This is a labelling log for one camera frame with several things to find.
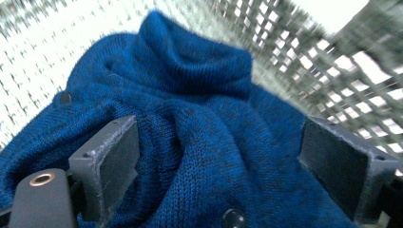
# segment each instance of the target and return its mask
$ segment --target knitted wool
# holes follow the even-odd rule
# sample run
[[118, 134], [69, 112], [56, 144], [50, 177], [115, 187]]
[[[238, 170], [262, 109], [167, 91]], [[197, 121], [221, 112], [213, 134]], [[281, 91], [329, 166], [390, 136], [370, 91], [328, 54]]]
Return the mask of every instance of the knitted wool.
[[304, 116], [252, 85], [251, 66], [247, 51], [158, 12], [137, 35], [107, 36], [73, 69], [71, 104], [57, 94], [0, 154], [0, 206], [12, 204], [21, 179], [67, 170], [105, 124], [136, 115], [139, 176], [112, 227], [220, 227], [229, 208], [250, 227], [352, 227], [297, 161]]

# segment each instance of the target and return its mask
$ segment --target black plastic part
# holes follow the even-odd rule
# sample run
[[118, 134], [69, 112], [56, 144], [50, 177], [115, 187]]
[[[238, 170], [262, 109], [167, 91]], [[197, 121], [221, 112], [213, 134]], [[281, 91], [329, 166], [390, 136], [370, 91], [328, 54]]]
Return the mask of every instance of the black plastic part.
[[307, 119], [298, 157], [354, 222], [376, 223], [383, 185], [394, 179], [399, 162], [341, 126]]
[[[40, 175], [51, 175], [39, 178]], [[43, 181], [32, 186], [32, 181]], [[72, 210], [67, 175], [61, 169], [47, 169], [27, 176], [17, 186], [10, 228], [73, 228], [77, 220]]]
[[11, 207], [0, 210], [0, 227], [9, 225], [11, 215]]
[[382, 189], [379, 202], [390, 217], [388, 227], [403, 227], [403, 180], [396, 178]]
[[248, 222], [245, 213], [240, 209], [229, 209], [222, 216], [222, 228], [247, 228]]
[[137, 121], [127, 116], [108, 123], [69, 159], [75, 180], [84, 184], [84, 220], [106, 224], [137, 176]]
[[84, 187], [81, 181], [69, 182], [71, 202], [73, 204], [73, 213], [77, 216], [79, 213], [86, 210], [86, 196]]

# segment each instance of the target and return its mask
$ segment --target blue sweater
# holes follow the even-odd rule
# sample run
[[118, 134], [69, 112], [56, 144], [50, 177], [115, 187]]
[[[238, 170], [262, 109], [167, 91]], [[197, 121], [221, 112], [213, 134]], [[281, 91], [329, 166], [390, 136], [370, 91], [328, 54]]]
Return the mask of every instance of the blue sweater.
[[237, 208], [250, 227], [352, 227], [297, 161], [304, 116], [251, 84], [251, 67], [247, 51], [158, 12], [137, 35], [103, 38], [71, 72], [71, 103], [57, 94], [0, 154], [0, 207], [22, 178], [67, 170], [105, 124], [136, 115], [139, 176], [111, 226], [220, 227]]

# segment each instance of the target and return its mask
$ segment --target metal wire grid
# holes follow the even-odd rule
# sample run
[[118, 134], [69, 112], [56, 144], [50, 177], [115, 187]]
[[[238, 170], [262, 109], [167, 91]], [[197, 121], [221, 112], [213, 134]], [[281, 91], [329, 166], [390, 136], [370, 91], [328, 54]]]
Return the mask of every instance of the metal wire grid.
[[[5, 48], [0, 55], [0, 146], [64, 88], [72, 67], [94, 41], [118, 30], [136, 31], [144, 16], [157, 8], [198, 34], [249, 48], [255, 58], [255, 83], [307, 114], [339, 122], [401, 158], [403, 118], [398, 103], [403, 98], [403, 67], [397, 55], [401, 52], [395, 50], [403, 46], [385, 44], [396, 39], [396, 28], [403, 27], [396, 12], [387, 10], [390, 5], [369, 5], [337, 36], [325, 37], [306, 13], [287, 1], [207, 3], [42, 0], [1, 4], [0, 45]], [[375, 12], [389, 13], [380, 13], [389, 15], [381, 20], [381, 31], [371, 30], [374, 21], [368, 17]], [[367, 46], [354, 33], [359, 25], [366, 25], [361, 30], [367, 33], [358, 34], [377, 32], [375, 37], [368, 36], [373, 42]], [[377, 55], [371, 48], [374, 44], [381, 49]], [[391, 55], [393, 64], [379, 61]]]
[[213, 8], [271, 69], [281, 97], [403, 160], [401, 5], [370, 2], [334, 37], [287, 1], [217, 0]]

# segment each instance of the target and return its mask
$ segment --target dark button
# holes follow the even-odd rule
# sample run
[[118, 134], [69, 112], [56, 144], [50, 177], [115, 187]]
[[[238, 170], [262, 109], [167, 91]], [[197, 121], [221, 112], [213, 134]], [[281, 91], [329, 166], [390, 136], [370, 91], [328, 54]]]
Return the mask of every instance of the dark button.
[[246, 228], [248, 223], [246, 221], [245, 213], [240, 209], [229, 209], [222, 216], [222, 228]]
[[71, 103], [71, 96], [68, 92], [62, 92], [60, 95], [60, 104], [68, 105]]

